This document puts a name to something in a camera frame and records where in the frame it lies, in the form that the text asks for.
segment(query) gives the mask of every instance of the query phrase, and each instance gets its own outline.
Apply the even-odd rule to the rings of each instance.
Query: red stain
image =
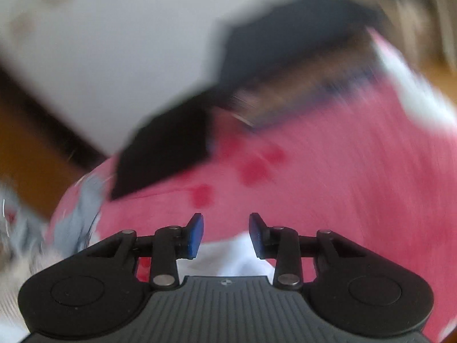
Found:
[[[214,203],[214,190],[208,184],[191,188],[191,200],[195,209],[211,206]]]
[[[241,166],[239,173],[241,182],[247,187],[267,181],[271,176],[265,161],[260,157],[254,157]]]
[[[219,159],[229,159],[243,146],[242,138],[236,135],[231,135],[229,137],[221,139],[220,143],[221,144],[217,152],[217,157]]]
[[[138,262],[137,279],[139,281],[149,281],[149,270],[151,268],[151,258],[140,258]]]
[[[262,156],[273,165],[281,165],[286,162],[286,153],[278,146],[271,146],[267,151],[264,151]]]

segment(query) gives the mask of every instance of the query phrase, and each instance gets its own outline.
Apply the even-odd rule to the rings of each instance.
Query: white fabric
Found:
[[[386,72],[392,78],[406,115],[429,130],[457,128],[455,106],[425,77],[412,71],[402,54],[385,43],[376,47]]]
[[[17,305],[17,295],[22,284],[37,272],[62,260],[51,249],[44,254],[17,257],[0,272],[0,343],[22,341],[28,330]]]
[[[200,245],[193,260],[179,259],[178,273],[184,276],[267,276],[273,281],[274,267],[257,258],[249,233],[225,241],[207,242]]]

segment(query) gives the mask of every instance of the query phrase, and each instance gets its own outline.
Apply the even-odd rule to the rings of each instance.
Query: circular pad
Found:
[[[88,276],[72,276],[56,282],[51,295],[57,303],[82,307],[96,302],[103,294],[102,281]]]
[[[349,284],[350,294],[359,302],[371,306],[388,306],[401,295],[400,286],[383,276],[362,276]]]
[[[112,259],[76,256],[29,278],[18,303],[31,332],[89,339],[131,321],[144,305],[144,285]]]

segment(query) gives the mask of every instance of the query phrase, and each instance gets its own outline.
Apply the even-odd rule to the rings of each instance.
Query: pink fabric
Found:
[[[246,231],[251,212],[301,235],[329,228],[430,283],[435,308],[425,333],[437,340],[457,314],[455,135],[415,126],[387,80],[256,134],[241,131],[226,114],[216,120],[211,160],[106,201],[101,238],[126,228],[151,235],[184,225],[195,212],[205,217],[204,241]],[[95,173],[107,179],[113,170],[110,159]],[[71,210],[74,190],[55,220]]]

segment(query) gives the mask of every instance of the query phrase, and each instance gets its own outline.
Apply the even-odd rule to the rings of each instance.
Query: white wall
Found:
[[[211,79],[215,33],[267,0],[0,0],[0,60],[107,154]]]

